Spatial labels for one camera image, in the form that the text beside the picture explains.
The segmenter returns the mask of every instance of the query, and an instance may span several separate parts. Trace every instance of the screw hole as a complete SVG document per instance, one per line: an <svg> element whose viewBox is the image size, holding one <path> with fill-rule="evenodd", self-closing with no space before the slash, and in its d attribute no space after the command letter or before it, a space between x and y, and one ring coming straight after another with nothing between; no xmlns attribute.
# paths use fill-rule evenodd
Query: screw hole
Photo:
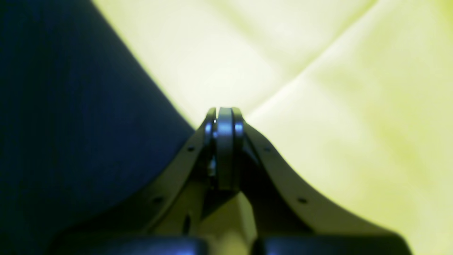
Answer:
<svg viewBox="0 0 453 255"><path fill-rule="evenodd" d="M186 217L185 217L184 223L183 223L183 235L188 235L189 234L190 224L191 224L190 215L186 214Z"/></svg>
<svg viewBox="0 0 453 255"><path fill-rule="evenodd" d="M308 203L308 201L307 201L305 198L303 198L303 197L298 198L297 201L298 201L299 203L301 203L301 204L306 204L306 203Z"/></svg>
<svg viewBox="0 0 453 255"><path fill-rule="evenodd" d="M157 197L153 198L152 203L155 205L158 205L158 204L162 203L162 201L164 201L164 197L157 196Z"/></svg>

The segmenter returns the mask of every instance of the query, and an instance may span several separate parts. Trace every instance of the yellow fabric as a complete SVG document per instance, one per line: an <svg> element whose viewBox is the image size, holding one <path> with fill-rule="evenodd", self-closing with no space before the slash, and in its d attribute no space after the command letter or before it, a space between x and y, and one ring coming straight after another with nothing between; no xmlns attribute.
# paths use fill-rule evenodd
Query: yellow fabric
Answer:
<svg viewBox="0 0 453 255"><path fill-rule="evenodd" d="M453 2L96 0L198 127L239 107L327 197L453 254Z"/></svg>

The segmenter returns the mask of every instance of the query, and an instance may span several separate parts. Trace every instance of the dark blue fabric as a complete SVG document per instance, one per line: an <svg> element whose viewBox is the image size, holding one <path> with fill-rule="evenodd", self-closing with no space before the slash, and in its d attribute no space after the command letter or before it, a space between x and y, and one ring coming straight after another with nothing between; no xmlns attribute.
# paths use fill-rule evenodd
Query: dark blue fabric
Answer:
<svg viewBox="0 0 453 255"><path fill-rule="evenodd" d="M0 254L42 254L193 130L90 1L0 1Z"/></svg>

